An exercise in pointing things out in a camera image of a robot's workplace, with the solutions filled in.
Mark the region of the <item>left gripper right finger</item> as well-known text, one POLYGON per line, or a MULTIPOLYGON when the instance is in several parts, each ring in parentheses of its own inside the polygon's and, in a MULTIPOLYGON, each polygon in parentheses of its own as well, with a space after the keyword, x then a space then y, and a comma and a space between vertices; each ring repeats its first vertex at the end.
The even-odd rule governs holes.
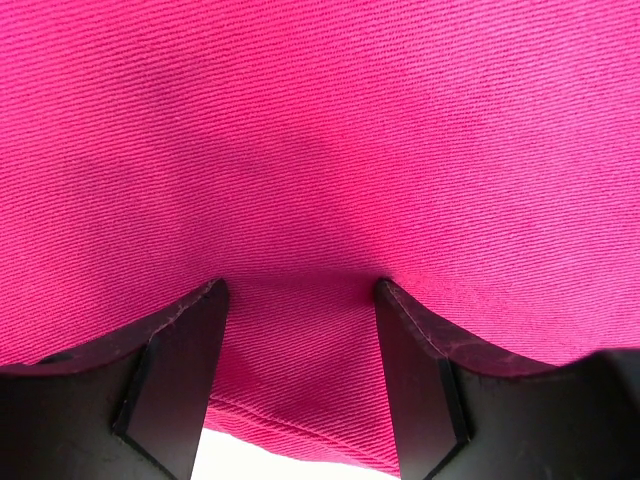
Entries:
POLYGON ((639 353, 556 367, 374 288, 377 334, 405 479, 635 479, 639 353))

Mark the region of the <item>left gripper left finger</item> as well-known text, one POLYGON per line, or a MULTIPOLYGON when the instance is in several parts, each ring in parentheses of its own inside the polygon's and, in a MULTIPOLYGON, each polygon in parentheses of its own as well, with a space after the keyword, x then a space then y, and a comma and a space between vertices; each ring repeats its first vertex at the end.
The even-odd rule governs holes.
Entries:
POLYGON ((214 280, 94 340, 3 366, 2 477, 190 478, 228 310, 214 280))

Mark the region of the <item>pink trousers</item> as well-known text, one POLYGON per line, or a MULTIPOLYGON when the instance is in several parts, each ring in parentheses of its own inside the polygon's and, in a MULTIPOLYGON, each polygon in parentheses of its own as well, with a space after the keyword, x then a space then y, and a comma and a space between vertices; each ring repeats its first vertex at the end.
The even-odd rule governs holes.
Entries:
POLYGON ((1 360, 214 278, 206 417, 396 474, 372 287, 563 364, 639 343, 635 1, 5 1, 1 360))

